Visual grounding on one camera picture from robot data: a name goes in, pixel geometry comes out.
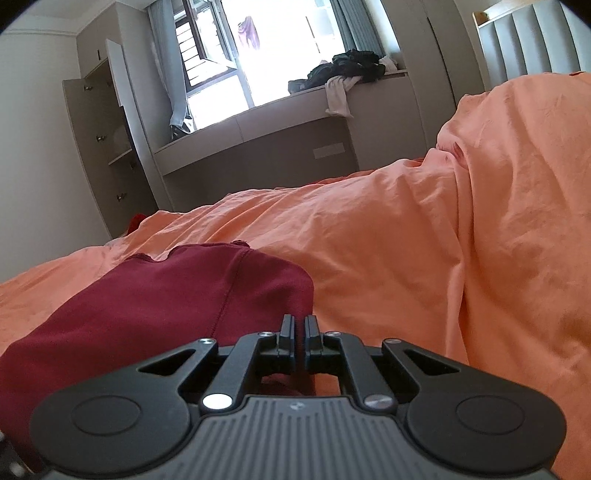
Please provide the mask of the dark red garment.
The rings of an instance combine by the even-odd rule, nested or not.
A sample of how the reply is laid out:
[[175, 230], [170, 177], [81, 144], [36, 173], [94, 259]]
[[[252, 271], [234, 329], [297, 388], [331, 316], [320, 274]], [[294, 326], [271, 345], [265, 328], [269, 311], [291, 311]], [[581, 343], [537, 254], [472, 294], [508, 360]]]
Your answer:
[[229, 346], [311, 314], [300, 266], [243, 242], [177, 246], [161, 261], [129, 257], [71, 297], [1, 357], [1, 429], [31, 466], [33, 410], [48, 395], [198, 338]]

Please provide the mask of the dark clothes pile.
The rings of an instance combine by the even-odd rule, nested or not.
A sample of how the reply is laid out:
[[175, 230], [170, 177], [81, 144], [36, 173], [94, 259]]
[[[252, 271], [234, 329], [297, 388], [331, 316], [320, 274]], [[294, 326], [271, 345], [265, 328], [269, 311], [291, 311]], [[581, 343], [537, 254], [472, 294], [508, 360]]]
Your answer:
[[322, 63], [308, 73], [304, 79], [290, 80], [287, 90], [290, 94], [324, 86], [332, 77], [353, 78], [360, 76], [363, 82], [374, 82], [386, 74], [387, 67], [380, 57], [372, 51], [352, 49], [335, 55], [332, 61]]

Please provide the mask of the orange duvet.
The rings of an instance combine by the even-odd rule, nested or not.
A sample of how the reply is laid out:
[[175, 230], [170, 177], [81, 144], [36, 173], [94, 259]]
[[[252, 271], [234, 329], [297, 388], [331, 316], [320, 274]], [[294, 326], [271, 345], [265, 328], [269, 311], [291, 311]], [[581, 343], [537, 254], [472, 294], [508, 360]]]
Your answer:
[[398, 337], [552, 397], [555, 463], [590, 475], [590, 77], [521, 76], [463, 98], [423, 158], [246, 190], [39, 265], [1, 287], [1, 357], [129, 257], [243, 242], [304, 269], [311, 314]]

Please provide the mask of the red object behind bed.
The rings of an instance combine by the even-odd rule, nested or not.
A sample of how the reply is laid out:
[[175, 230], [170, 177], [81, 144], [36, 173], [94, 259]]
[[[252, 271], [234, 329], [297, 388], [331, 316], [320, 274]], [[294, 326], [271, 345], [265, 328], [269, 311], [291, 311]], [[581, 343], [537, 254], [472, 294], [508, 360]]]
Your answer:
[[130, 220], [130, 223], [127, 227], [126, 234], [129, 235], [129, 234], [133, 233], [134, 231], [136, 231], [139, 228], [141, 222], [143, 220], [145, 220], [146, 218], [147, 218], [147, 215], [145, 215], [143, 213], [135, 214]]

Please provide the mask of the beige window seat cabinet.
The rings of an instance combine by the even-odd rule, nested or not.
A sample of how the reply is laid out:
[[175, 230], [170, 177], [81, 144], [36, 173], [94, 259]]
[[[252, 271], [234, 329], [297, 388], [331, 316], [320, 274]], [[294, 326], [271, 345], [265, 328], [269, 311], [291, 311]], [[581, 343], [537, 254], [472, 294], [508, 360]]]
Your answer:
[[155, 161], [186, 212], [248, 189], [298, 187], [373, 170], [428, 150], [410, 78], [349, 90], [349, 118], [328, 114], [324, 88], [247, 110], [161, 148]]

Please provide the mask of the open beige wardrobe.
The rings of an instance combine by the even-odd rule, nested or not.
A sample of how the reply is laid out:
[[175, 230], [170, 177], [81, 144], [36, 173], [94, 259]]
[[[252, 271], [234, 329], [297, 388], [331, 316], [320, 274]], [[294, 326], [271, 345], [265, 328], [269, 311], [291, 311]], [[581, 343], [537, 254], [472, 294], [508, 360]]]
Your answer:
[[109, 235], [125, 233], [137, 214], [158, 209], [142, 158], [147, 141], [121, 45], [85, 77], [65, 80], [66, 108], [81, 164]]

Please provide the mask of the white hanging cloth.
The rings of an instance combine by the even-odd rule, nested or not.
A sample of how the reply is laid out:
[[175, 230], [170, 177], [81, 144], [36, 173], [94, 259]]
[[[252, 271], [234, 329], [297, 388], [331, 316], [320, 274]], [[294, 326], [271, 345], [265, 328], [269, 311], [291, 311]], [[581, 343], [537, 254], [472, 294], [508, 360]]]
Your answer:
[[330, 116], [352, 118], [349, 111], [348, 92], [362, 80], [362, 76], [345, 77], [334, 76], [325, 83], [328, 108], [325, 110]]

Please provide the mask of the window with open sash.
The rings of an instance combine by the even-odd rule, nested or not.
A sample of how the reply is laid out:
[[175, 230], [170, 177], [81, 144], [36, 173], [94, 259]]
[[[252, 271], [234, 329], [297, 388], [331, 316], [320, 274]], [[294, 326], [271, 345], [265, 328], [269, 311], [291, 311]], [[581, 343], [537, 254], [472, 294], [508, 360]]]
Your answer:
[[[174, 1], [191, 131], [286, 97], [344, 50], [329, 1]], [[250, 16], [259, 49], [238, 36]]]

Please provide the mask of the right blue-grey curtain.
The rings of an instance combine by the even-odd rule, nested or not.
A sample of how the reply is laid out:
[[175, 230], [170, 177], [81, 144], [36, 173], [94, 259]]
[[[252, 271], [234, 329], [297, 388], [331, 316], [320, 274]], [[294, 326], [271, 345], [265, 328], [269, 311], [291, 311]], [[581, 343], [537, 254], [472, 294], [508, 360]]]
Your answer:
[[365, 2], [331, 0], [330, 3], [346, 51], [370, 51], [380, 57], [385, 55]]

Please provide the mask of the blue-grey curtain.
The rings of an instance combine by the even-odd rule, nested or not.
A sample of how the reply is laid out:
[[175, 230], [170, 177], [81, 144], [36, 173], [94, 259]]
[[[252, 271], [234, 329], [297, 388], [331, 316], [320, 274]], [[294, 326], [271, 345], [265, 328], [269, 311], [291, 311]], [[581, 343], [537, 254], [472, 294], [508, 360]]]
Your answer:
[[385, 55], [365, 2], [331, 0], [330, 3], [346, 51], [370, 51], [380, 57]]
[[169, 120], [171, 138], [177, 140], [190, 133], [190, 129], [185, 124], [190, 114], [172, 2], [154, 1], [147, 7], [147, 13], [155, 42], [161, 80], [171, 107]]

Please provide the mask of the tall beige closet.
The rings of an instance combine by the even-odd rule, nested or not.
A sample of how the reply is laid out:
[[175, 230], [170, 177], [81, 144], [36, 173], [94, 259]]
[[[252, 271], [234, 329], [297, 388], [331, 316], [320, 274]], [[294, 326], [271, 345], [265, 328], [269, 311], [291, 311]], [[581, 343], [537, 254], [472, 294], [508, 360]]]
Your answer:
[[466, 23], [458, 1], [396, 0], [383, 6], [414, 88], [427, 146], [434, 147], [460, 100], [486, 90], [476, 26]]

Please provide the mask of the purple garment outside window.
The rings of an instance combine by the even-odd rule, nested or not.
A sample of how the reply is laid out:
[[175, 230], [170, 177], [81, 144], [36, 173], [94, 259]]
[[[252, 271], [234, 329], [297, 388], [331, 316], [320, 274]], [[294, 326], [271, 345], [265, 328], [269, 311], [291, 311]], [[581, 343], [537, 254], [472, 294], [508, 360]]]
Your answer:
[[259, 33], [256, 25], [250, 16], [246, 16], [242, 22], [238, 23], [238, 36], [240, 41], [247, 47], [252, 49], [259, 49]]

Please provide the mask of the left blue-grey curtain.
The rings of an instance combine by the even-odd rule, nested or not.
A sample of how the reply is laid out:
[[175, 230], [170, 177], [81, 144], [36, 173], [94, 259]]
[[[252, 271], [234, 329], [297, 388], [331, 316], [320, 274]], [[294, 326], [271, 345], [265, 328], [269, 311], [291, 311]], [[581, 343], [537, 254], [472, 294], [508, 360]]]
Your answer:
[[171, 138], [177, 140], [190, 133], [190, 129], [185, 124], [190, 114], [172, 2], [154, 1], [147, 7], [147, 13], [155, 42], [161, 80], [171, 107], [169, 120]]

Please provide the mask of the grey padded headboard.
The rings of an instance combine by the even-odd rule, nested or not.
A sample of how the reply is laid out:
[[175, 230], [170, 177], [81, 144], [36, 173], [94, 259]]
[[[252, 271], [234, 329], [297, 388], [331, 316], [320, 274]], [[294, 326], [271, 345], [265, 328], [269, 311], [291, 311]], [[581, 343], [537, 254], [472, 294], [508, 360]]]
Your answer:
[[590, 27], [561, 1], [499, 1], [473, 19], [488, 89], [524, 75], [590, 71]]

